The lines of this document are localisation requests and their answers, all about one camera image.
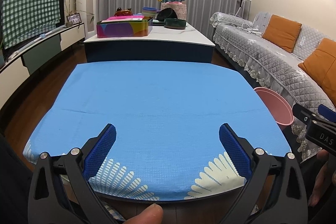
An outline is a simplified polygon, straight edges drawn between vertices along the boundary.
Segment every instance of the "blue tablecloth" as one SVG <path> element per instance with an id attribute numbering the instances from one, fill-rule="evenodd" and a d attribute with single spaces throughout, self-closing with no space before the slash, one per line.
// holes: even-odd
<path id="1" fill-rule="evenodd" d="M 146 200 L 182 200 L 244 184 L 219 141 L 227 122 L 253 147 L 290 147 L 244 78 L 212 64 L 114 61 L 77 65 L 24 149 L 36 162 L 82 147 L 107 123 L 117 139 L 93 189 Z"/>

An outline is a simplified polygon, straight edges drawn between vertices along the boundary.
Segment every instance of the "green cabinet drawer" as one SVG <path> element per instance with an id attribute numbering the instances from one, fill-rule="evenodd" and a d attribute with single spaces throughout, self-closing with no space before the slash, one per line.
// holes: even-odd
<path id="1" fill-rule="evenodd" d="M 23 60 L 30 75 L 62 51 L 60 42 L 60 35 L 56 35 L 23 54 Z"/>

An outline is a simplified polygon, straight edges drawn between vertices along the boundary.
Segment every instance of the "orange pillow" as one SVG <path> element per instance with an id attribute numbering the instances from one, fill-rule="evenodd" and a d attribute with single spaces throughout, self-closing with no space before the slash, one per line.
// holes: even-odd
<path id="1" fill-rule="evenodd" d="M 299 36 L 301 26 L 301 23 L 272 15 L 262 37 L 287 52 L 293 52 L 295 41 Z"/>
<path id="2" fill-rule="evenodd" d="M 336 105 L 336 42 L 324 38 L 299 68 L 305 71 Z"/>

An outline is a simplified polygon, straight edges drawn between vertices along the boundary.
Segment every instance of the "checkered fabric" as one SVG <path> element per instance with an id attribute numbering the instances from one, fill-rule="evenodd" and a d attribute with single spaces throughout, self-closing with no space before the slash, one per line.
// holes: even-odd
<path id="1" fill-rule="evenodd" d="M 108 210 L 108 212 L 111 214 L 111 216 L 115 219 L 115 220 L 119 220 L 119 221 L 126 221 L 125 218 L 122 217 L 122 215 L 120 213 L 117 212 L 117 210 L 115 210 L 114 208 L 112 208 L 110 205 L 108 205 L 106 202 L 102 201 L 101 202 L 104 207 L 106 208 L 106 210 Z"/>
<path id="2" fill-rule="evenodd" d="M 3 0 L 1 25 L 5 48 L 56 28 L 59 0 Z"/>

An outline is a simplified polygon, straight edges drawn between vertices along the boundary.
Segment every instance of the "coffee table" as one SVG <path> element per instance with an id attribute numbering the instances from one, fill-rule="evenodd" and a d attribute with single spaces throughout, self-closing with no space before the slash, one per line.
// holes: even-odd
<path id="1" fill-rule="evenodd" d="M 97 176 L 109 197 L 172 201 L 244 185 L 219 140 L 228 123 L 254 148 L 290 147 L 269 110 L 236 71 L 207 63 L 114 61 L 77 65 L 32 133 L 24 156 L 68 153 L 107 123 L 117 139 Z"/>
<path id="2" fill-rule="evenodd" d="M 87 62 L 156 60 L 211 63 L 215 44 L 187 23 L 185 30 L 153 26 L 146 37 L 98 38 L 84 41 Z"/>

